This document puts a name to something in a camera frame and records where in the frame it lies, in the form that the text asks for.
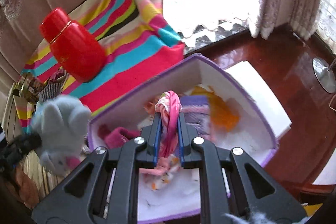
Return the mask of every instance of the metal screw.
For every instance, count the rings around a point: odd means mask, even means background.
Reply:
[[[136,138],[134,139],[134,142],[135,142],[136,144],[143,144],[143,143],[145,142],[145,139],[142,138],[142,137],[136,137]]]
[[[104,154],[106,152],[106,148],[103,146],[97,147],[96,148],[96,154]]]
[[[233,150],[232,150],[233,154],[237,155],[237,156],[240,156],[241,154],[244,153],[244,150],[241,149],[240,147],[235,147]]]
[[[202,137],[196,137],[196,138],[193,139],[193,142],[195,144],[202,144],[202,143],[204,143],[204,139]]]

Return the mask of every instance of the purple towel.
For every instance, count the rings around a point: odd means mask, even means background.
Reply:
[[[183,96],[180,102],[185,122],[197,129],[198,136],[211,140],[208,97],[205,95]]]

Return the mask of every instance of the gray fluffy fabric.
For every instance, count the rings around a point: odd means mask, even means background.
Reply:
[[[249,220],[244,220],[234,215],[226,214],[227,217],[231,218],[236,224],[276,224],[275,222],[267,219],[264,213],[254,212],[251,213],[251,217]],[[296,222],[293,224],[304,224],[308,221],[309,217],[303,218],[300,222]]]

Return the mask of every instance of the pink cloth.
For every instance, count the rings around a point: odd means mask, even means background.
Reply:
[[[163,93],[155,105],[155,112],[161,113],[163,126],[159,157],[169,157],[177,146],[179,140],[176,126],[181,110],[182,105],[180,99],[178,95],[171,90]]]
[[[181,168],[181,164],[178,157],[171,154],[168,158],[160,158],[157,163],[157,173],[150,173],[151,175],[145,175],[145,184],[152,190],[160,190],[164,188],[168,183],[172,181],[174,175]],[[143,173],[152,169],[141,169]]]
[[[98,130],[98,137],[106,143],[108,149],[122,147],[127,141],[139,136],[139,131],[131,131],[123,127],[117,127],[111,132],[105,124]]]
[[[162,176],[167,172],[167,170],[169,170],[169,167],[170,167],[169,158],[159,158],[159,160],[157,161],[157,165],[154,169],[140,168],[140,173]]]
[[[80,163],[80,159],[76,157],[66,157],[67,165],[71,170],[75,169]]]

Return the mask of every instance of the red bottle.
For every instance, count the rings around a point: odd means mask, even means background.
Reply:
[[[56,8],[40,25],[56,60],[79,82],[92,80],[105,65],[104,49],[84,26]]]

